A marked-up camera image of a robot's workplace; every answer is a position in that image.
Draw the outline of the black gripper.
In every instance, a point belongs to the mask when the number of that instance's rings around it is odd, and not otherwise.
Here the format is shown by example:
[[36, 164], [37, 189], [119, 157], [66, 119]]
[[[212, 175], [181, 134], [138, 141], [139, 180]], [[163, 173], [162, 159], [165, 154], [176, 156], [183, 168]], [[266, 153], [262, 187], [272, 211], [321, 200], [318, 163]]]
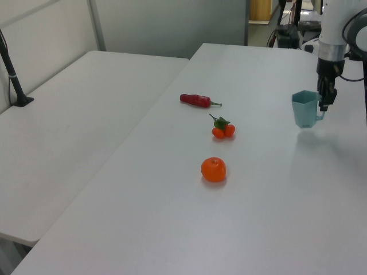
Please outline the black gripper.
[[335, 89], [335, 79], [342, 75], [345, 66], [345, 60], [328, 61], [318, 58], [317, 62], [317, 92], [319, 94], [319, 109], [321, 112], [326, 112], [330, 105], [333, 105], [337, 96]]

